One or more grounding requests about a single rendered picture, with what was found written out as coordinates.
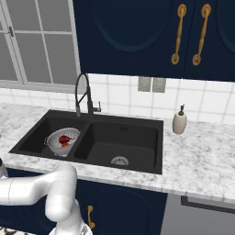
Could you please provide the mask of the grey dishwasher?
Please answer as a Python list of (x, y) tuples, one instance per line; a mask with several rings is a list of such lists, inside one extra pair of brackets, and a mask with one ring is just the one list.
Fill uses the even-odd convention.
[[(191, 202), (235, 209), (235, 204), (188, 196)], [(181, 205), (181, 196), (169, 194), (161, 235), (235, 235), (235, 214)]]

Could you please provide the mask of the red fruit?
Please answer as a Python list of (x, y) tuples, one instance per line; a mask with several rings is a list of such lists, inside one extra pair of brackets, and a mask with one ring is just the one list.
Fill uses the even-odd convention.
[(70, 145), (69, 141), (72, 140), (72, 138), (62, 135), (59, 137), (59, 143), (62, 145), (62, 147), (67, 147)]

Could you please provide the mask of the black sink faucet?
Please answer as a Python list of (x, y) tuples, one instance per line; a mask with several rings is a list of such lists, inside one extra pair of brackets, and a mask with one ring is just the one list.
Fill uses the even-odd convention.
[[(86, 80), (86, 90), (81, 98), (78, 98), (78, 84), (80, 82), (80, 79), (84, 77)], [(101, 112), (101, 106), (99, 104), (99, 107), (93, 106), (93, 101), (91, 97), (91, 87), (89, 84), (88, 75), (86, 73), (80, 73), (77, 77), (77, 80), (75, 82), (75, 109), (76, 109), (76, 116), (81, 116), (81, 108), (80, 103), (83, 101), (83, 99), (87, 97), (87, 110), (89, 115), (93, 115), (95, 112)]]

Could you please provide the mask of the grey wall socket plate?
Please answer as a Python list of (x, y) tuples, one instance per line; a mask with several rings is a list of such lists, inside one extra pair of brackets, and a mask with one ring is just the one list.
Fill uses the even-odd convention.
[(140, 92), (164, 93), (166, 87), (165, 78), (139, 77), (138, 90)]

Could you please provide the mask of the white metal colander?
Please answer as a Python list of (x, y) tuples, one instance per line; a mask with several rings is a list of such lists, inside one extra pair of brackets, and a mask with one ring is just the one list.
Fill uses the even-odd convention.
[(54, 131), (44, 140), (50, 150), (57, 156), (66, 156), (80, 136), (81, 131), (75, 128), (65, 128)]

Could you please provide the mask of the black double sink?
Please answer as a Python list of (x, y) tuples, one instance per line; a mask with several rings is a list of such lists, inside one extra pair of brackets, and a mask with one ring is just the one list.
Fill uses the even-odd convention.
[(81, 135), (62, 161), (79, 162), (143, 173), (162, 173), (163, 122), (131, 117), (49, 110), (10, 150), (12, 153), (57, 160), (46, 145), (53, 132), (75, 128)]

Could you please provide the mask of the white framed window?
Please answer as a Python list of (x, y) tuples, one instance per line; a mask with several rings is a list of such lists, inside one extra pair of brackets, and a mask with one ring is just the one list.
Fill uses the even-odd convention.
[(71, 93), (79, 72), (73, 0), (0, 0), (0, 87)]

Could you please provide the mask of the navy wall cupboard door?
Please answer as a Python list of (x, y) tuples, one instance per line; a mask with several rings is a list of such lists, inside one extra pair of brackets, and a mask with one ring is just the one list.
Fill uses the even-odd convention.
[[(181, 78), (196, 0), (73, 0), (83, 73)], [(172, 55), (186, 5), (180, 61)]]
[[(204, 45), (202, 8), (211, 6)], [(235, 83), (235, 0), (196, 0), (184, 70), (185, 79)]]

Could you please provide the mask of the white soap dispenser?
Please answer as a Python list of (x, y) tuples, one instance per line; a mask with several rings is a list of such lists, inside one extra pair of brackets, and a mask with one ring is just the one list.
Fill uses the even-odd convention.
[(181, 135), (185, 131), (187, 116), (184, 112), (184, 105), (180, 106), (180, 110), (174, 114), (173, 117), (173, 132), (175, 134)]

